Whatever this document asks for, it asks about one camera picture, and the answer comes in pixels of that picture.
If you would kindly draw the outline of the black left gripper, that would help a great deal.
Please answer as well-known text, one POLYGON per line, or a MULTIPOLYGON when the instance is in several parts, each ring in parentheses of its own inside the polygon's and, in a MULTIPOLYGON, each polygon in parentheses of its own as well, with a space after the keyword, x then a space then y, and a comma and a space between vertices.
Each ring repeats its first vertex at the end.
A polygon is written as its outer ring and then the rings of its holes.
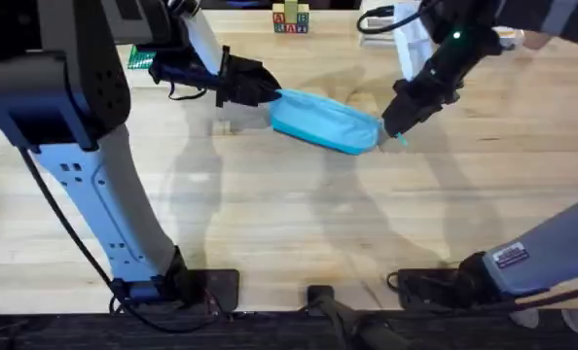
POLYGON ((271 103, 280 98, 281 85, 260 61, 236 55, 229 62, 229 101, 246 106, 271 103))

